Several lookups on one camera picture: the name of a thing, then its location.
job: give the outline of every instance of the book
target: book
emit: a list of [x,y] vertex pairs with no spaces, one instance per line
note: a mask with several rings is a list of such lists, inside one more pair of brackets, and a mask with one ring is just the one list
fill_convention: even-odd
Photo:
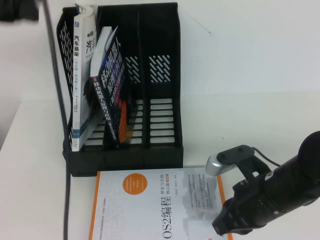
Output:
[[96,43],[96,47],[94,49],[92,59],[91,59],[91,65],[90,65],[90,77],[97,77],[100,72],[100,68],[102,66],[102,63],[106,56],[106,46],[108,43],[108,40],[110,36],[112,35],[112,27],[110,26],[104,26],[101,30],[99,39]]
[[135,102],[131,96],[131,82],[118,39],[118,27],[105,44],[105,56],[99,71],[91,72],[91,81],[105,117],[103,145],[106,146],[108,139],[111,148],[120,148],[131,139],[132,131],[128,127],[128,119],[134,112]]
[[204,167],[98,172],[89,239],[231,240],[212,227],[224,201]]
[[92,98],[85,90],[90,78],[90,63],[97,43],[94,10],[91,6],[76,5],[80,12],[73,23],[73,102],[72,151],[79,151],[102,119]]

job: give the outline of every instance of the orange circle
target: orange circle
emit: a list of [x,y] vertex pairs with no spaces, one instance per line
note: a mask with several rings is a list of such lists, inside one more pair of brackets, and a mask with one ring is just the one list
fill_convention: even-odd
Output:
[[132,173],[123,180],[123,189],[127,194],[137,195],[146,190],[148,181],[140,173]]

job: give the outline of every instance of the black file organizer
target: black file organizer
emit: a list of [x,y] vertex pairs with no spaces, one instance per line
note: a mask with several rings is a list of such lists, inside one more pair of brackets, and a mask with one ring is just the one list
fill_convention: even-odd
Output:
[[[57,25],[57,38],[63,68],[73,102],[73,35],[75,7],[63,8]],[[119,28],[119,40],[124,56],[133,94],[141,100],[141,136],[138,144],[119,150],[103,150],[102,144],[83,146],[79,152],[70,153],[70,170],[74,177],[96,176],[97,171],[165,169],[183,167],[183,140],[180,113],[180,22],[177,3],[134,5],[110,5],[98,7],[98,34],[103,26]],[[153,116],[162,109],[160,102],[170,102],[168,114]],[[153,129],[154,121],[163,125]],[[72,109],[69,141],[72,139]],[[170,142],[157,140],[170,138]]]

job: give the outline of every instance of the white desk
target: white desk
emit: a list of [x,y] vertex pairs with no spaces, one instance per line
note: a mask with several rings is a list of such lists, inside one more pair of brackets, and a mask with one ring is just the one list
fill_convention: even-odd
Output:
[[[245,144],[278,163],[296,155],[320,128],[320,95],[260,93],[181,98],[184,165],[204,166],[208,156]],[[65,198],[63,130],[56,101],[19,107],[0,151],[0,239],[61,240]],[[226,198],[244,179],[222,176]],[[69,238],[87,240],[95,177],[72,178]],[[235,240],[318,239],[320,200]]]

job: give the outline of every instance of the white wall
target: white wall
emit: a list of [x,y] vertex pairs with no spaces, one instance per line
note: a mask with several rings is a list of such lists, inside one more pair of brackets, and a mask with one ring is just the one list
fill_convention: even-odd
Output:
[[[77,2],[105,5],[167,1]],[[73,3],[73,0],[50,1],[54,28],[62,7]],[[178,3],[182,95],[320,90],[320,1],[179,0]],[[15,102],[55,99],[42,10],[39,24],[0,25],[0,33],[0,96]],[[60,76],[66,88],[62,71]],[[16,109],[17,104],[0,105],[0,139]]]

